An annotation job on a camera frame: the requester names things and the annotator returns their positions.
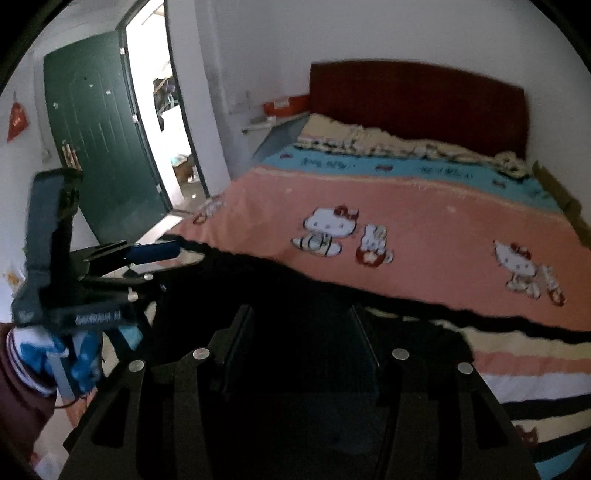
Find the person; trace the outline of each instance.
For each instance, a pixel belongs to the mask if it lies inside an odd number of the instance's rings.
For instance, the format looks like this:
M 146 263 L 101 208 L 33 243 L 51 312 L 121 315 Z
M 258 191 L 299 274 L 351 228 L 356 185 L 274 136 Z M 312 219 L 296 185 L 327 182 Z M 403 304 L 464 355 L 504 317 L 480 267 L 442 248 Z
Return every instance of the person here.
M 70 373 L 81 392 L 88 393 L 102 375 L 102 335 L 88 330 L 73 340 L 80 345 L 80 355 Z M 0 324 L 0 439 L 26 460 L 55 408 L 57 386 L 50 353 L 67 356 L 68 350 L 45 329 Z

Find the black stripe on blanket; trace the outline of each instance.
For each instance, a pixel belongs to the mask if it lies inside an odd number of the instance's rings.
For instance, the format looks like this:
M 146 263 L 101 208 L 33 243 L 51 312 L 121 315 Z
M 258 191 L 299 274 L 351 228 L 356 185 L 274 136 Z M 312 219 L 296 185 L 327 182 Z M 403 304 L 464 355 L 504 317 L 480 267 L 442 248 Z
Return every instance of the black stripe on blanket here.
M 165 234 L 161 239 L 175 240 L 185 250 L 199 252 L 210 256 L 231 255 L 221 252 L 217 248 L 212 248 L 207 244 L 188 241 L 177 235 Z M 275 264 L 276 268 L 278 267 L 293 271 L 289 267 L 279 265 L 272 260 L 258 258 L 257 261 L 261 263 L 261 268 L 263 270 L 265 268 L 264 265 Z M 359 303 L 366 307 L 373 307 L 383 310 L 384 312 L 395 313 L 401 316 L 416 317 L 421 320 L 445 319 L 459 328 L 474 327 L 481 332 L 504 333 L 521 331 L 531 338 L 562 340 L 571 345 L 591 342 L 591 332 L 575 332 L 560 327 L 548 327 L 546 325 L 530 322 L 523 317 L 484 317 L 470 310 L 451 310 L 445 305 L 428 304 L 415 300 L 393 299 L 335 284 L 325 283 L 324 285 L 333 288 L 335 293 L 340 293 L 344 299 L 351 303 Z
M 526 400 L 503 403 L 511 420 L 543 420 L 564 417 L 591 408 L 591 395 L 559 398 L 557 400 Z
M 579 432 L 559 437 L 549 442 L 540 443 L 534 450 L 530 452 L 534 463 L 549 460 L 561 453 L 568 452 L 578 445 L 587 443 L 591 439 L 591 427 L 580 430 Z

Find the person's hand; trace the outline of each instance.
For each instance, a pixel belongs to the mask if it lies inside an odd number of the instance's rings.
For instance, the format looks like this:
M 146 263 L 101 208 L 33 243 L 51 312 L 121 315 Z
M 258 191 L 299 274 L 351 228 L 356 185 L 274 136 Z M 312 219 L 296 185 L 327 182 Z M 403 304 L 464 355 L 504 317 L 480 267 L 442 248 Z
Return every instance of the person's hand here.
M 95 387 L 102 375 L 102 334 L 86 330 L 73 335 L 72 339 L 74 345 L 79 345 L 79 354 L 71 366 L 70 374 L 80 390 L 87 393 Z M 13 369 L 25 385 L 45 396 L 55 392 L 55 380 L 48 355 L 67 358 L 69 354 L 59 338 L 42 327 L 14 328 L 8 334 L 8 350 Z

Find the silver screw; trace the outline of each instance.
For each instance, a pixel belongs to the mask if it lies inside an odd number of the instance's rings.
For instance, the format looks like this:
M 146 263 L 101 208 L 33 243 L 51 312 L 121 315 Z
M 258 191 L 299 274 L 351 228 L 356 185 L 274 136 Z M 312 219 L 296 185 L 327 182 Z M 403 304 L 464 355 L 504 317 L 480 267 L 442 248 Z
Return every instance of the silver screw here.
M 470 375 L 474 371 L 474 367 L 468 362 L 462 362 L 457 366 L 457 369 L 461 374 Z
M 137 301 L 139 295 L 136 291 L 133 291 L 131 287 L 128 289 L 127 300 L 128 301 Z
M 392 350 L 392 356 L 396 360 L 408 360 L 410 353 L 408 353 L 408 350 L 405 350 L 404 348 L 397 348 Z
M 141 372 L 145 366 L 146 364 L 143 360 L 134 360 L 129 364 L 128 368 L 130 372 L 136 374 L 137 372 Z
M 198 348 L 193 351 L 193 358 L 195 360 L 205 360 L 207 357 L 209 357 L 209 350 L 206 348 Z

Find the green door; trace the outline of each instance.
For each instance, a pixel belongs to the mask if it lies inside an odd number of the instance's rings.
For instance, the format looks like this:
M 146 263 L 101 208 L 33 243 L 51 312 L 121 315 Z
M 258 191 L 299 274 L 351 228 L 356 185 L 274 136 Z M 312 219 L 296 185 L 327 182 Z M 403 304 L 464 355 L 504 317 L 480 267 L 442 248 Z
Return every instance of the green door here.
M 119 34 L 109 32 L 44 60 L 47 111 L 62 163 L 84 171 L 80 209 L 100 243 L 136 241 L 168 213 L 151 153 L 130 106 Z

